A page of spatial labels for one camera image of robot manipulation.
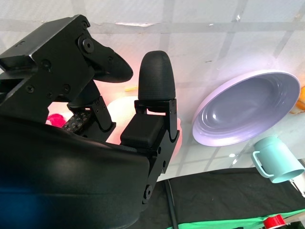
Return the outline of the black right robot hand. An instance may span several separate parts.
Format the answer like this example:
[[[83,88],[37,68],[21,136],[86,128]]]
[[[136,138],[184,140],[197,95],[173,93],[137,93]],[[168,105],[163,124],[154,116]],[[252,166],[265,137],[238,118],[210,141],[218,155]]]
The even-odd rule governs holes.
[[[135,115],[119,144],[96,81],[132,68],[83,15],[47,22],[0,56],[0,226],[125,229],[172,157],[180,132],[171,61],[148,52]]]

